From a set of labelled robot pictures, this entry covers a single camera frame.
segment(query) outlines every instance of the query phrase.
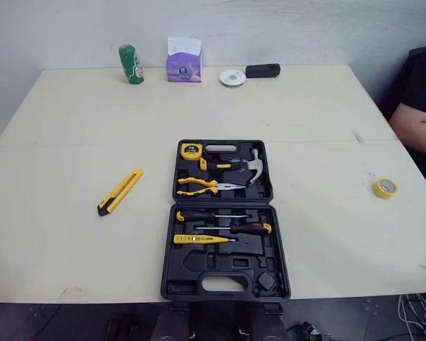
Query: pliers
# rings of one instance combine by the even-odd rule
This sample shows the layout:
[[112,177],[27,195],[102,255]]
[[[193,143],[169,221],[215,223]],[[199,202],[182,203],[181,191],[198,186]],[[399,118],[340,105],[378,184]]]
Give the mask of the pliers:
[[196,183],[198,185],[206,187],[201,190],[196,190],[194,192],[184,192],[182,190],[177,191],[178,195],[189,196],[207,193],[208,191],[212,192],[213,194],[218,194],[218,191],[220,190],[238,190],[239,188],[246,188],[246,186],[235,185],[234,183],[218,183],[216,180],[206,181],[204,179],[193,177],[178,179],[178,183],[181,185],[184,185],[186,183]]

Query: white tissue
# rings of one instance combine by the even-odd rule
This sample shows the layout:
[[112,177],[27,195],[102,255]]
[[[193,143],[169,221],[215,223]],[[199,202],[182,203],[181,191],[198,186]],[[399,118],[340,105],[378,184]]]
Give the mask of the white tissue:
[[169,55],[174,55],[179,52],[190,53],[192,55],[200,55],[202,48],[202,39],[169,37],[168,52]]

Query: black plastic case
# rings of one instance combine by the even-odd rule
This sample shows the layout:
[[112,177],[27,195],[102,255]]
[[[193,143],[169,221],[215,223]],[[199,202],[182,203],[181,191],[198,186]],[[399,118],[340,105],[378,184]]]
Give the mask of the black plastic case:
[[[202,193],[196,197],[181,196],[178,190],[195,191],[198,184],[179,185],[178,179],[196,177],[218,183],[248,185],[255,171],[209,172],[200,169],[199,161],[184,160],[182,144],[202,144],[202,157],[210,162],[227,163],[231,159],[252,160],[251,150],[258,150],[263,172],[255,183],[244,189],[223,190],[218,194]],[[209,145],[235,146],[235,151],[206,151]],[[268,203],[273,189],[268,172],[265,146],[259,140],[182,140],[178,143],[173,182],[176,201],[170,209],[168,238],[165,248],[161,295],[171,301],[254,301],[280,302],[290,297],[288,272],[285,265],[275,209]],[[249,215],[244,218],[218,217],[214,220],[180,222],[180,210],[204,210],[216,215]],[[227,229],[201,230],[196,227],[228,227],[230,224],[268,223],[272,232],[265,236],[232,234]],[[236,238],[236,242],[218,244],[174,244],[174,234],[209,234]],[[202,286],[206,276],[226,276],[244,291],[207,291]]]

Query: tape measure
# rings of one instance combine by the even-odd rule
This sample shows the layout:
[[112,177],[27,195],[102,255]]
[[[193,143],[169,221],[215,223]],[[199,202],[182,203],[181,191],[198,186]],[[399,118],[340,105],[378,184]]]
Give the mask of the tape measure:
[[397,193],[398,186],[390,179],[379,179],[372,185],[372,191],[378,197],[387,199]]
[[202,144],[182,144],[182,157],[189,161],[198,161],[202,157]]

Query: hammer head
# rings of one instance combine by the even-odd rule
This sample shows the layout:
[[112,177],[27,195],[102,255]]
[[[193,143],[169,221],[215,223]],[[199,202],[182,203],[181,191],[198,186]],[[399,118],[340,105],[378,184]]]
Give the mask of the hammer head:
[[251,161],[245,161],[248,164],[248,169],[256,171],[254,177],[250,179],[249,185],[252,185],[258,179],[258,177],[261,176],[263,171],[263,162],[258,158],[258,150],[253,149],[252,154],[254,156],[254,159]]

